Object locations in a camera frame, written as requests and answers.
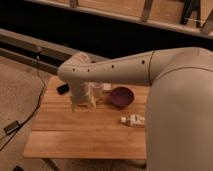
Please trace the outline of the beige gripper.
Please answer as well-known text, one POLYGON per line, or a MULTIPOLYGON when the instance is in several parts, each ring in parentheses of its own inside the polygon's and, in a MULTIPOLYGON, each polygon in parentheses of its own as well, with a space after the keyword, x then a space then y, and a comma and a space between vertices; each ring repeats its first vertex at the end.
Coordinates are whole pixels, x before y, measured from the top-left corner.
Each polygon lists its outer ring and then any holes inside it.
POLYGON ((73 82, 69 84, 70 88, 70 97, 71 101, 74 104, 71 104, 71 110, 72 112, 75 112, 77 109, 76 104, 82 104, 82 103, 87 103, 89 101, 89 106, 96 109, 96 100, 92 96, 90 98, 90 90, 89 90, 89 85, 84 82, 73 82))

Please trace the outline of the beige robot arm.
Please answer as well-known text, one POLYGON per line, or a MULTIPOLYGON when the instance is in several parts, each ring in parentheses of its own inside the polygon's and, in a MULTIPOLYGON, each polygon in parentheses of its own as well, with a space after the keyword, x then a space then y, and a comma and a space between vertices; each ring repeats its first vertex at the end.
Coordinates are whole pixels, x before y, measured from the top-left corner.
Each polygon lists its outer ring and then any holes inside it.
POLYGON ((213 51, 153 50, 93 63, 78 52, 58 68, 77 103, 89 82, 148 86, 148 171, 213 171, 213 51))

